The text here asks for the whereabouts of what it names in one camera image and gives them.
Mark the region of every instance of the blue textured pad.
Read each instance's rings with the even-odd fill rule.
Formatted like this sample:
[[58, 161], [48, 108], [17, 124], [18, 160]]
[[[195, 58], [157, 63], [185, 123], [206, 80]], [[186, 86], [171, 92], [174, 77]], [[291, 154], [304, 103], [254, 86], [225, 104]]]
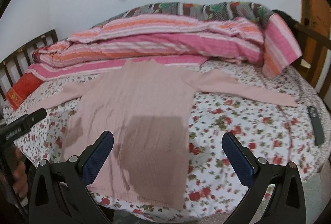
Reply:
[[111, 132], [107, 132], [107, 135], [101, 141], [99, 146], [91, 154], [82, 168], [81, 181], [84, 186], [92, 184], [97, 177], [102, 165], [106, 161], [110, 151], [114, 145], [114, 137]]
[[223, 135], [222, 147], [241, 184], [250, 188], [254, 184], [254, 169], [227, 133]]

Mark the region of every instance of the sweater sleeve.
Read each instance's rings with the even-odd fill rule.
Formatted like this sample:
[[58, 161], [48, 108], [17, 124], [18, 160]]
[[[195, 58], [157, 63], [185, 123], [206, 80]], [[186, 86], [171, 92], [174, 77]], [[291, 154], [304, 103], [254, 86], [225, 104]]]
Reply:
[[289, 94], [239, 83], [235, 78], [219, 69], [205, 73], [190, 73], [185, 80], [196, 91], [225, 93], [280, 106], [297, 107], [294, 97]]
[[99, 78], [93, 79], [88, 82], [70, 82], [66, 84], [62, 91], [58, 94], [47, 97], [28, 109], [28, 114], [33, 113], [34, 111], [40, 108], [50, 108], [58, 106], [64, 102], [70, 101], [75, 98], [79, 98], [86, 94], [94, 85], [97, 84]]

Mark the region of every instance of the wooden bed frame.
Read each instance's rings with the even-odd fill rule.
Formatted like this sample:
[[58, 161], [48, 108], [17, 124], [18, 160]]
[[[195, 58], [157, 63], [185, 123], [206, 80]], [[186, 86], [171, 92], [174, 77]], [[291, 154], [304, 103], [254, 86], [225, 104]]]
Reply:
[[[13, 78], [9, 74], [7, 65], [9, 63], [11, 63], [12, 61], [14, 61], [17, 72], [18, 72], [19, 76], [22, 77], [25, 70], [22, 71], [22, 69], [19, 65], [18, 56], [23, 54], [26, 62], [28, 63], [28, 66], [30, 66], [31, 63], [33, 62], [33, 60], [30, 59], [30, 56], [28, 53], [29, 48], [33, 47], [36, 50], [38, 48], [39, 43], [42, 43], [44, 46], [47, 46], [47, 45], [56, 43], [57, 41], [58, 41], [58, 37], [57, 37], [56, 31], [54, 29], [36, 37], [35, 39], [33, 39], [33, 40], [27, 42], [26, 44], [24, 44], [23, 46], [19, 47], [16, 51], [14, 51], [11, 55], [9, 55], [5, 60], [0, 62], [0, 71], [4, 70], [10, 85], [13, 86], [14, 85]], [[0, 94], [4, 100], [6, 99], [5, 92], [6, 92], [6, 90], [4, 89], [4, 87], [2, 87], [2, 85], [0, 85]]]
[[[317, 42], [316, 49], [315, 49], [310, 67], [304, 67], [303, 65], [301, 65], [302, 57], [300, 59], [296, 60], [294, 63], [292, 63], [292, 65], [299, 71], [299, 73], [312, 85], [313, 78], [316, 75], [318, 75], [318, 77], [319, 77], [321, 74], [321, 71], [319, 72], [319, 74], [317, 74], [318, 73], [317, 65], [318, 65], [318, 62], [320, 59], [320, 55], [322, 53], [322, 49], [323, 49], [323, 47], [325, 47], [325, 48], [331, 50], [331, 40], [329, 40], [325, 36], [315, 32], [314, 30], [311, 30], [307, 26], [304, 26], [300, 23], [297, 23], [296, 25], [294, 25], [294, 28], [298, 31], [296, 39], [301, 47], [303, 54], [305, 52], [308, 37], [312, 38], [313, 40], [315, 40]], [[47, 43], [46, 39], [48, 37], [51, 37], [52, 43]], [[20, 77], [22, 77], [24, 70], [22, 72], [22, 69], [19, 66], [19, 61], [18, 61], [17, 56], [19, 54], [23, 53], [28, 65], [31, 65], [32, 61], [29, 57], [27, 49], [29, 49], [31, 47], [33, 47], [34, 49], [37, 49], [37, 43], [40, 43], [40, 42], [42, 42], [44, 46], [47, 46], [47, 45], [53, 44], [57, 41], [58, 41], [58, 38], [57, 38], [57, 35], [56, 35], [56, 32], [54, 29], [50, 30], [47, 33], [40, 35], [39, 37], [36, 37], [35, 39], [29, 41], [28, 43], [26, 43], [23, 46], [21, 46], [20, 48], [18, 48], [11, 55], [9, 55], [5, 60], [3, 60], [0, 63], [0, 71], [1, 70], [5, 71], [5, 74], [7, 76], [7, 79], [9, 81], [10, 85], [13, 86], [13, 84], [14, 84], [13, 79], [11, 78], [6, 65], [9, 64], [11, 61], [14, 61], [18, 74], [20, 75]], [[323, 82], [322, 88], [318, 94], [322, 99], [325, 97], [325, 95], [330, 87], [330, 84], [331, 84], [331, 65], [328, 69], [327, 76]], [[3, 99], [6, 98], [4, 92], [5, 92], [5, 89], [0, 85], [0, 93], [1, 93], [1, 96]]]

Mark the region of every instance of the blue gripper pad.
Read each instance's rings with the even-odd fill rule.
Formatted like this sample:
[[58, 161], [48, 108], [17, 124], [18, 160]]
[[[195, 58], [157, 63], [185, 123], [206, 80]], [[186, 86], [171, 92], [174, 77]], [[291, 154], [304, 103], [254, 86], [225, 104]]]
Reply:
[[243, 153], [248, 153], [245, 150], [245, 147], [240, 144], [240, 142], [232, 133], [226, 133], [223, 135], [222, 147], [241, 184], [250, 188], [254, 183], [255, 172], [253, 166], [250, 164], [247, 157]]
[[87, 186], [92, 184], [97, 177], [102, 165], [106, 161], [110, 151], [113, 149], [114, 137], [109, 131], [104, 131], [92, 146], [88, 146], [81, 154], [83, 163], [81, 167], [81, 181]]

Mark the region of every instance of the pink sweater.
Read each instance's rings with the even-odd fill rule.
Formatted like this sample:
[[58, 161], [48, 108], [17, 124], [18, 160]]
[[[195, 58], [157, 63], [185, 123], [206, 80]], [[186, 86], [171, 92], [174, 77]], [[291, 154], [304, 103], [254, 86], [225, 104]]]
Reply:
[[221, 70], [198, 73], [155, 61], [127, 61], [87, 83], [69, 83], [36, 107], [82, 97], [63, 141], [64, 159], [80, 155], [108, 130], [112, 152], [88, 188], [115, 199], [183, 209], [189, 161], [188, 119], [194, 93], [220, 92], [282, 106], [290, 95], [240, 84]]

